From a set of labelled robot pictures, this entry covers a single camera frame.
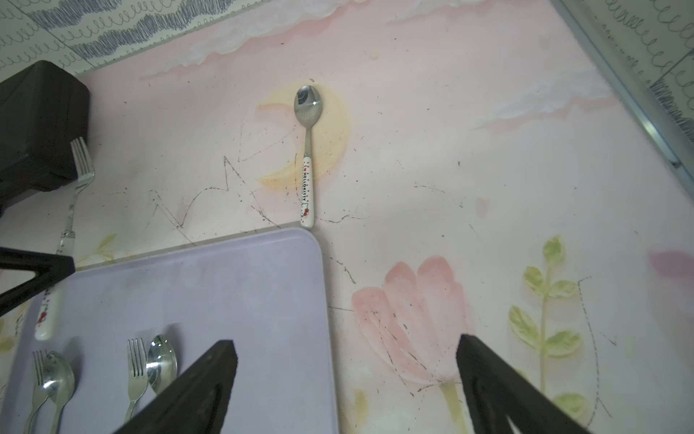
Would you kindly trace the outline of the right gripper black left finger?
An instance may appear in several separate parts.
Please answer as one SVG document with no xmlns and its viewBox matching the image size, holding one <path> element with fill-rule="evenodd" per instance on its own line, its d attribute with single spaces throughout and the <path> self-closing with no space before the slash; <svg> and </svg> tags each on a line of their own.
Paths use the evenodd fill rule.
<svg viewBox="0 0 694 434">
<path fill-rule="evenodd" d="M 233 341 L 216 342 L 117 431 L 122 434 L 220 433 L 237 368 Z"/>
</svg>

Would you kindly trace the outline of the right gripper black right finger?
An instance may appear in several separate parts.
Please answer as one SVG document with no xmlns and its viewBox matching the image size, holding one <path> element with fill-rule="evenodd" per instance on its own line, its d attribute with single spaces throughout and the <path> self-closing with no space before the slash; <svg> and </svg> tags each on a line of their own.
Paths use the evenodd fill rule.
<svg viewBox="0 0 694 434">
<path fill-rule="evenodd" d="M 476 433 L 585 433 L 476 336 L 462 334 L 457 366 Z"/>
</svg>

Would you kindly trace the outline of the spoon with pink handle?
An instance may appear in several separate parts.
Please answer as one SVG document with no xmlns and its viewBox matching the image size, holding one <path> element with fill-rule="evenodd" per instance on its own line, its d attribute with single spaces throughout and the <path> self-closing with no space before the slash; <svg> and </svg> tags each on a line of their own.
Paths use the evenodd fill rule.
<svg viewBox="0 0 694 434">
<path fill-rule="evenodd" d="M 149 386 L 156 395 L 161 394 L 178 376 L 175 349 L 163 335 L 157 335 L 146 354 L 146 374 Z"/>
</svg>

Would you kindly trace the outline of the fork with pink handle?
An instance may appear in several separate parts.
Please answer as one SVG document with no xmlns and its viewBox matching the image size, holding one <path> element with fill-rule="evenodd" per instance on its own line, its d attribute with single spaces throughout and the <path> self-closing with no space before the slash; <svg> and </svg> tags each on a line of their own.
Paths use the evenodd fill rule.
<svg viewBox="0 0 694 434">
<path fill-rule="evenodd" d="M 128 423 L 132 419 L 137 403 L 145 394 L 148 387 L 146 350 L 143 340 L 140 337 L 128 339 L 127 349 L 129 405 L 125 416 L 125 423 Z"/>
</svg>

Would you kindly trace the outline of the spoon with cow-pattern handle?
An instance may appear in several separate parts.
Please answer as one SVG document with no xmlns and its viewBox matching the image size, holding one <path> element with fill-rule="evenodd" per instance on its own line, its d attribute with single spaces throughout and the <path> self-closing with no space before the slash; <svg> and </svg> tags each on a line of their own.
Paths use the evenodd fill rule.
<svg viewBox="0 0 694 434">
<path fill-rule="evenodd" d="M 43 388 L 56 406 L 51 434 L 58 434 L 64 408 L 74 395 L 76 380 L 70 363 L 57 352 L 51 351 L 45 358 Z"/>
</svg>

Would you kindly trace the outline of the fork with cow-pattern handle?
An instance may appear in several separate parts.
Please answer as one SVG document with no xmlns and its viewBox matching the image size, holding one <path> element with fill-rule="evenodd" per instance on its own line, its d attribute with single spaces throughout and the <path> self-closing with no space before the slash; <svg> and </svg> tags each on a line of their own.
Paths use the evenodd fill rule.
<svg viewBox="0 0 694 434">
<path fill-rule="evenodd" d="M 48 400 L 49 395 L 47 390 L 44 388 L 44 365 L 46 360 L 45 350 L 38 350 L 32 352 L 32 360 L 34 367 L 34 387 L 32 392 L 32 410 L 27 417 L 25 423 L 24 434 L 32 434 L 34 420 L 38 414 L 41 407 Z"/>
</svg>

